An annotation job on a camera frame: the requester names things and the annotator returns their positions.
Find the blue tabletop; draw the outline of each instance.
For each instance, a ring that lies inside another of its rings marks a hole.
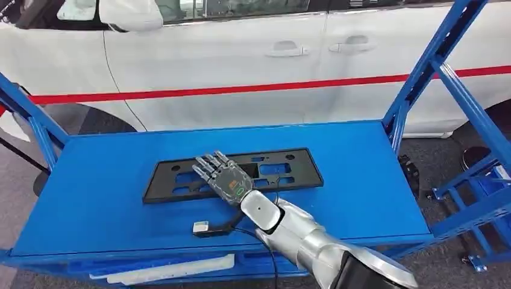
[[[73,137],[11,254],[255,244],[242,234],[192,235],[194,222],[221,223],[234,215],[221,199],[144,205],[154,167],[217,149],[235,154],[303,147],[324,186],[280,197],[311,213],[330,234],[371,244],[431,238],[381,123],[365,121]]]

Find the white panel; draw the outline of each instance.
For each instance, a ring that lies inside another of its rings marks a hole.
[[[0,71],[33,95],[116,92],[102,31],[21,30],[0,23]]]
[[[136,285],[145,282],[158,281],[170,278],[190,276],[200,273],[225,270],[234,267],[234,254],[223,257],[191,261],[165,266],[138,269],[102,276],[90,275],[91,279],[107,278],[109,284],[123,283],[124,285]]]
[[[330,14],[319,77],[341,79],[410,73],[449,9],[444,6]],[[511,54],[506,52],[511,47],[510,13],[509,2],[485,6],[448,59],[450,65],[463,69],[511,64]],[[511,98],[506,88],[510,81],[511,75],[463,78],[463,83],[485,108]],[[402,84],[321,89],[329,95],[323,98],[322,106],[331,120],[380,118]],[[465,122],[466,117],[452,96],[435,80],[410,112],[406,132],[450,132]]]
[[[325,19],[315,13],[196,22],[147,33],[106,33],[105,41],[122,92],[310,81],[316,78]],[[128,103],[148,130],[223,127],[300,123],[303,104],[293,103],[293,97],[306,94],[292,90]]]

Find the cable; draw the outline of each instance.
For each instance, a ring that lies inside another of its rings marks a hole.
[[[461,143],[461,141],[457,140],[452,135],[450,137],[448,137],[447,139],[453,141],[458,146],[458,149],[461,151],[461,153],[463,153],[465,151],[465,149],[464,149],[465,146]]]
[[[110,72],[110,76],[112,78],[112,81],[113,81],[113,84],[115,85],[116,89],[117,89],[117,92],[121,92],[119,90],[119,86],[117,85],[117,82],[115,81],[115,78],[113,77],[113,73],[111,71],[111,68],[110,68],[110,63],[108,62],[108,54],[107,54],[107,44],[105,42],[105,31],[103,31],[103,48],[105,49],[105,58],[107,59],[107,68],[108,68],[108,72]],[[128,107],[128,109],[130,110],[130,112],[133,114],[133,116],[139,121],[139,123],[142,125],[142,127],[145,129],[145,131],[147,131],[147,128],[145,127],[145,125],[143,124],[143,122],[140,120],[140,118],[137,116],[137,114],[131,109],[130,105],[128,104],[128,102],[126,101],[126,99],[124,100],[124,103],[126,104],[126,106]]]
[[[278,178],[277,178],[277,190],[275,191],[275,194],[277,194],[277,197],[274,200],[274,204],[278,204],[278,198],[279,198],[279,196],[278,196],[278,186],[279,186],[279,184],[280,184],[280,173],[278,174]]]
[[[252,232],[249,232],[247,230],[244,230],[244,229],[240,229],[240,228],[236,228],[234,227],[233,228],[234,231],[238,231],[238,232],[241,232],[241,233],[244,233],[246,235],[250,235],[252,237],[254,237],[255,239],[257,239],[259,242],[261,242],[262,245],[265,246],[265,248],[268,250],[268,252],[270,253],[271,257],[272,257],[272,262],[273,262],[273,269],[274,269],[274,272],[275,272],[275,281],[274,281],[274,287],[275,289],[278,289],[278,270],[277,270],[277,262],[275,262],[275,255],[273,254],[273,251],[272,249],[263,241],[261,241],[261,239],[257,238],[257,236],[252,233]]]
[[[16,155],[18,155],[20,158],[24,159],[28,163],[30,163],[32,166],[40,169],[43,173],[47,174],[49,176],[50,171],[48,168],[44,167],[42,164],[36,162],[33,158],[29,157],[24,152],[20,151],[17,147],[10,144],[8,141],[4,140],[0,137],[0,145],[5,146],[8,150],[14,152]]]

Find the car body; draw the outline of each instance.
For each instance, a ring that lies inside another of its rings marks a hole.
[[[118,32],[102,1],[25,8],[0,26],[0,71],[36,103],[82,103],[138,131],[381,118],[452,4],[156,0],[162,27]],[[511,98],[509,14],[488,3],[448,59],[484,108]],[[466,121],[434,79],[405,136]]]

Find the robotic arm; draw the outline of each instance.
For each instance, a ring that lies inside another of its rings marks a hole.
[[[252,179],[219,151],[196,158],[194,171],[230,205],[257,226],[256,235],[298,268],[314,276],[322,289],[417,288],[413,274],[396,261],[326,233],[304,210],[285,200],[273,203],[253,188]]]

